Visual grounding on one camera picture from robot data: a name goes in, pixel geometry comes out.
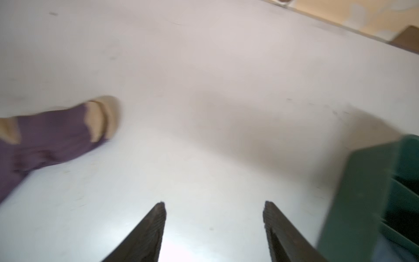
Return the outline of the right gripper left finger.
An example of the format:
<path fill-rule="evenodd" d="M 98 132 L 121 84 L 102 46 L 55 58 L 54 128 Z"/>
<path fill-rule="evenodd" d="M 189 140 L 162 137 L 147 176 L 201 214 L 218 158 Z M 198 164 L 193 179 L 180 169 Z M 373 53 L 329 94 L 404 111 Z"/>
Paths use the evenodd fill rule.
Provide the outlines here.
<path fill-rule="evenodd" d="M 157 203 L 103 262 L 157 262 L 167 212 Z"/>

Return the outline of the purple sock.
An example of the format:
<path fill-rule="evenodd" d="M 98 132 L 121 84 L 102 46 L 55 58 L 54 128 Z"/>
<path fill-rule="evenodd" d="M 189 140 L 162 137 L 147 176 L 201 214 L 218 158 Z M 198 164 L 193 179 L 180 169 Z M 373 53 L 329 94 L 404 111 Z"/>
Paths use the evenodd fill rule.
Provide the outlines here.
<path fill-rule="evenodd" d="M 120 117 L 120 101 L 101 96 L 68 109 L 1 118 L 1 201 L 31 172 L 102 146 Z"/>

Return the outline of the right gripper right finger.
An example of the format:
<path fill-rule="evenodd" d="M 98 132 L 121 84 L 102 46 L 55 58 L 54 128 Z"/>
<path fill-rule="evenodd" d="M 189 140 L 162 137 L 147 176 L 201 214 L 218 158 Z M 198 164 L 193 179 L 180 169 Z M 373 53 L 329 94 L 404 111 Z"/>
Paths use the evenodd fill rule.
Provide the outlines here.
<path fill-rule="evenodd" d="M 273 262 L 327 262 L 273 202 L 265 202 L 263 221 Z"/>

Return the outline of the green divided plastic tray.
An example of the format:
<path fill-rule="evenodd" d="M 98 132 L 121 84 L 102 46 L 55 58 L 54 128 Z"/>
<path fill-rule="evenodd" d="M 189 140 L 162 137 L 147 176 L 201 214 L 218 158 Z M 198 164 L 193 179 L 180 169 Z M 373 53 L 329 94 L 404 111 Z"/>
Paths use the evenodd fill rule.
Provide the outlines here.
<path fill-rule="evenodd" d="M 370 262 L 379 237 L 419 254 L 419 138 L 352 152 L 317 249 L 329 262 Z"/>

